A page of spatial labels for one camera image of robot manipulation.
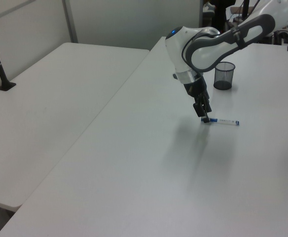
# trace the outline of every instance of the white wall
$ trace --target white wall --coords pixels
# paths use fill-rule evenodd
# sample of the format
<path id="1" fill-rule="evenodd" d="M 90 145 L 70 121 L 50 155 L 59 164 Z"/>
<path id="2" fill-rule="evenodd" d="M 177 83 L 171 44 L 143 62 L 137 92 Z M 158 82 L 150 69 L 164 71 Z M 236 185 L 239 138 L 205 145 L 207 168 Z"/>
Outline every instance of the white wall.
<path id="1" fill-rule="evenodd" d="M 200 0 L 69 0 L 79 43 L 152 49 L 161 36 L 199 27 Z"/>
<path id="2" fill-rule="evenodd" d="M 62 0 L 36 0 L 0 18 L 0 60 L 9 80 L 64 42 L 70 35 Z"/>

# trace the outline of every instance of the metal frame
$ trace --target metal frame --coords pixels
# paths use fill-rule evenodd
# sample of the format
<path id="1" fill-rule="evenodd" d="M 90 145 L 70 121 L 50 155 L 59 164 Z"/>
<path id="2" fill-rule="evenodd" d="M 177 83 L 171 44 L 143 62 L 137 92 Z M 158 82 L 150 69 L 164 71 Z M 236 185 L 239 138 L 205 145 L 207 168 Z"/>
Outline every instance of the metal frame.
<path id="1" fill-rule="evenodd" d="M 34 1 L 35 0 L 27 0 L 26 2 L 21 3 L 21 4 L 17 5 L 17 6 L 14 6 L 14 7 L 12 7 L 9 10 L 3 11 L 2 13 L 0 13 L 0 18 L 5 16 L 5 15 L 7 15 L 7 14 L 9 14 L 9 13 L 11 13 L 11 12 L 13 12 L 13 11 L 15 11 L 15 10 L 18 10 L 18 9 L 20 9 L 20 8 L 22 8 L 22 7 L 26 6 L 26 5 L 34 2 Z"/>
<path id="2" fill-rule="evenodd" d="M 62 3 L 63 3 L 67 27 L 69 29 L 69 33 L 71 37 L 71 42 L 78 43 L 78 38 L 77 38 L 76 29 L 74 25 L 74 19 L 73 19 L 70 0 L 62 0 Z"/>

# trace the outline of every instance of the black mesh cup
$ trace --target black mesh cup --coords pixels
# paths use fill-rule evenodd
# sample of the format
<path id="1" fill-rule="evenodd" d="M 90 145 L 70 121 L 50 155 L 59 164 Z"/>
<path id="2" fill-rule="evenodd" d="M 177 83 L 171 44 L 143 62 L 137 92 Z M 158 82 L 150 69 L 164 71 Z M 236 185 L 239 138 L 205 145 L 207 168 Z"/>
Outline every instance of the black mesh cup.
<path id="1" fill-rule="evenodd" d="M 232 80 L 235 65 L 228 62 L 220 62 L 215 67 L 214 87 L 218 90 L 232 88 Z"/>

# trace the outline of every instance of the lamp base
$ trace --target lamp base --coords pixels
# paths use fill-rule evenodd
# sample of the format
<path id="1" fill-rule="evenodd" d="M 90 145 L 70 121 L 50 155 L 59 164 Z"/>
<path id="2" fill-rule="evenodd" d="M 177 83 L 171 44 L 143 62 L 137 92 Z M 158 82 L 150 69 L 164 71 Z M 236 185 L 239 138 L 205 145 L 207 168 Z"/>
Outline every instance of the lamp base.
<path id="1" fill-rule="evenodd" d="M 10 82 L 10 86 L 5 86 L 4 88 L 2 86 L 0 86 L 0 90 L 2 91 L 8 91 L 11 88 L 13 88 L 16 85 L 16 83 Z"/>

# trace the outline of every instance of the cable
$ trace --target cable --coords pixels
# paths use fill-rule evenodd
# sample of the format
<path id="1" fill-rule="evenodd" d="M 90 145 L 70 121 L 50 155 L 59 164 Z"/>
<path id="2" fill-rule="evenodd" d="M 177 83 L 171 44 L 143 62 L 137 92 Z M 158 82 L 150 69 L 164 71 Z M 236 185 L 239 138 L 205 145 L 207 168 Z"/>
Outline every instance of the cable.
<path id="1" fill-rule="evenodd" d="M 244 4 L 244 1 L 243 1 L 243 3 L 241 4 L 241 6 L 237 9 L 236 12 L 239 12 L 239 13 L 240 13 L 240 9 L 241 9 L 241 7 L 242 7 L 243 4 Z"/>
<path id="2" fill-rule="evenodd" d="M 241 11 L 239 10 L 239 11 L 238 11 L 237 25 L 239 24 L 239 17 L 240 17 L 240 15 L 241 15 Z"/>
<path id="3" fill-rule="evenodd" d="M 252 14 L 252 12 L 254 11 L 254 9 L 256 8 L 256 6 L 258 5 L 258 3 L 260 2 L 260 0 L 258 0 L 257 2 L 256 2 L 256 4 L 253 6 L 253 8 L 252 8 L 252 11 L 247 15 L 247 17 L 244 19 L 244 20 L 246 20 L 251 14 Z"/>
<path id="4" fill-rule="evenodd" d="M 286 30 L 278 30 L 278 32 L 286 32 L 286 33 L 288 33 L 288 31 L 286 31 Z"/>

